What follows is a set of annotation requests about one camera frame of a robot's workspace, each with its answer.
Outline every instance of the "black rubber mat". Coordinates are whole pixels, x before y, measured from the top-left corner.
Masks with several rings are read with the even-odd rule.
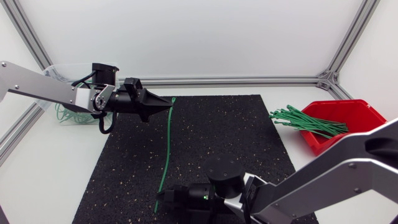
[[[74,223],[177,223],[155,195],[167,155],[163,111],[142,123],[120,114],[80,202]],[[172,112],[171,155],[164,188],[208,182],[202,168],[213,154],[236,156],[246,172],[278,184],[294,172],[259,95],[178,96]],[[217,223],[243,223],[220,215]],[[293,223],[318,223],[314,214]]]

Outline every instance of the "green cable tie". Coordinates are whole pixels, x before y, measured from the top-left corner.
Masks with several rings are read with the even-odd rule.
[[[176,97],[172,98],[172,103],[175,102],[175,99],[176,99]],[[167,121],[167,157],[166,157],[166,164],[164,166],[163,177],[162,177],[162,181],[160,181],[158,193],[162,191],[163,182],[164,182],[164,179],[166,177],[167,168],[169,166],[169,157],[170,157],[170,124],[171,124],[171,119],[172,119],[172,111],[173,111],[173,106],[169,110],[169,120]],[[156,211],[157,211],[158,203],[159,203],[158,200],[156,200],[154,213],[156,213]]]

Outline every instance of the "red plastic bin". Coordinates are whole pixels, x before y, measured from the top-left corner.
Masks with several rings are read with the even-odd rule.
[[[387,122],[364,100],[315,101],[302,112],[314,118],[346,123],[349,130],[348,133],[336,135],[331,139],[309,131],[300,131],[316,156],[347,134],[370,131]]]

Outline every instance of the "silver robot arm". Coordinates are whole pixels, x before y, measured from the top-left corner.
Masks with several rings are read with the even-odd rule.
[[[117,113],[136,113],[143,122],[148,122],[150,115],[173,105],[143,88],[138,78],[127,78],[120,89],[115,89],[119,69],[110,65],[93,63],[91,74],[69,85],[11,62],[0,63],[0,101],[11,92],[60,103],[71,111],[90,113],[98,118],[99,130],[103,134],[112,131]],[[85,83],[89,78],[93,83]],[[113,122],[108,130],[104,130],[103,118],[107,112],[113,113]]]
[[[253,223],[290,223],[368,190],[398,203],[398,119],[343,138],[278,185],[248,173],[244,183],[249,211],[242,194],[224,204]]]

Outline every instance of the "white floor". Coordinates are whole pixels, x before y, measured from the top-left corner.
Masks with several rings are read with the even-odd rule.
[[[314,87],[156,89],[163,96],[261,94],[267,109],[332,100]],[[0,205],[10,223],[71,223],[108,135],[97,126],[62,126],[48,112],[0,167]],[[301,135],[276,125],[296,169],[315,157]],[[366,192],[318,211],[320,223],[389,223],[398,205]]]

